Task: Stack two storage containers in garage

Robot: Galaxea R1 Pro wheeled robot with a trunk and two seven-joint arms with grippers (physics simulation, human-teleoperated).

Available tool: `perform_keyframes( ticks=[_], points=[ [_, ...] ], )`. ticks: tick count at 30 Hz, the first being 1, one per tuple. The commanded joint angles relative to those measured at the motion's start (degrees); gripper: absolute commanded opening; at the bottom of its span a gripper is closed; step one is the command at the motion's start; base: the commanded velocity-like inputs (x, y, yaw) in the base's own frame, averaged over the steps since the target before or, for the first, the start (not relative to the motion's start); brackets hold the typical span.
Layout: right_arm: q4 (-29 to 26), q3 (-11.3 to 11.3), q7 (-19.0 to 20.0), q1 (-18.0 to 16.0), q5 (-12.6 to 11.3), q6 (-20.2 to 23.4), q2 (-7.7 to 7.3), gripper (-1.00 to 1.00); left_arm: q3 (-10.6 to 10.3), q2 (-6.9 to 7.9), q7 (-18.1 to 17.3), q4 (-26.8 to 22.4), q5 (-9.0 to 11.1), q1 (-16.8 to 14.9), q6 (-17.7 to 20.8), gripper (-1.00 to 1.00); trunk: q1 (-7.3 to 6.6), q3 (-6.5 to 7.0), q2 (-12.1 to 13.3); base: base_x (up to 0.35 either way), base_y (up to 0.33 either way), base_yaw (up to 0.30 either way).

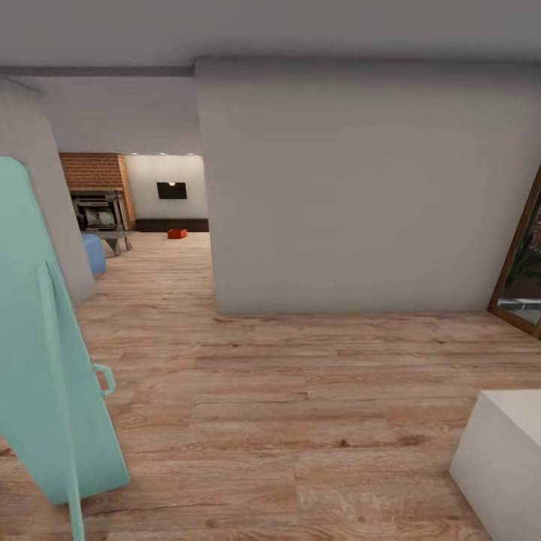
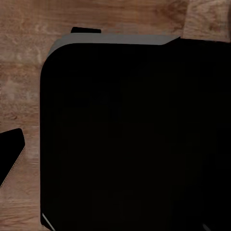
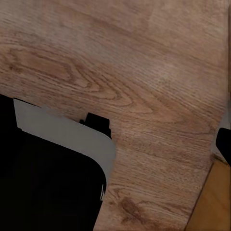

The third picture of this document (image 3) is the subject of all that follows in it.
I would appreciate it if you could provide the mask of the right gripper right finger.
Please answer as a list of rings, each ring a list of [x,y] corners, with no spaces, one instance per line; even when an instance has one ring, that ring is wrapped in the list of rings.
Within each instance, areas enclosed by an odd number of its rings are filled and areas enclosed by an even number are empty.
[[[216,139],[216,146],[231,167],[231,129],[219,129]]]

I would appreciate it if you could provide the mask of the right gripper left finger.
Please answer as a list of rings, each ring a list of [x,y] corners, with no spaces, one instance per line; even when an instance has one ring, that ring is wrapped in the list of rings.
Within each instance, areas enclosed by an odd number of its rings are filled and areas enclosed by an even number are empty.
[[[25,146],[20,128],[0,133],[0,186]]]

